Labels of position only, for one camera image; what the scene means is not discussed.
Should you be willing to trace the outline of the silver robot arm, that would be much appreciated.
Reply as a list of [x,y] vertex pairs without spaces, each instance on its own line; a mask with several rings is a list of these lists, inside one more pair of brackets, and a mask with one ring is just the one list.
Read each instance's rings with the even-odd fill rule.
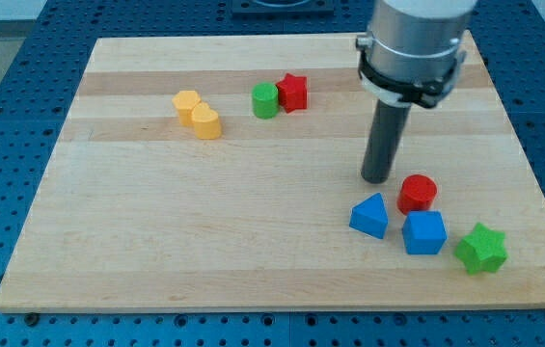
[[363,87],[396,108],[433,108],[458,80],[476,0],[376,0],[357,36]]

